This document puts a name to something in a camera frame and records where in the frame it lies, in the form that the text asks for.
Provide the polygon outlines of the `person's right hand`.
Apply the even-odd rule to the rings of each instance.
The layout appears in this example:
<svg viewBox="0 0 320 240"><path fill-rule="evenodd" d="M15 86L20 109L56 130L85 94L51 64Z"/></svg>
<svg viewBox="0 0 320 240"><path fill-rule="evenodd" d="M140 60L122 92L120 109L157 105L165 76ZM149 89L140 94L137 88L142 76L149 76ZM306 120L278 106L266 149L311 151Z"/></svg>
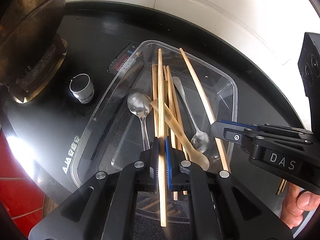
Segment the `person's right hand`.
<svg viewBox="0 0 320 240"><path fill-rule="evenodd" d="M287 193L282 203L281 220L290 228L299 226L303 221L304 211L313 211L319 206L320 197L309 191L301 191L300 187L288 183Z"/></svg>

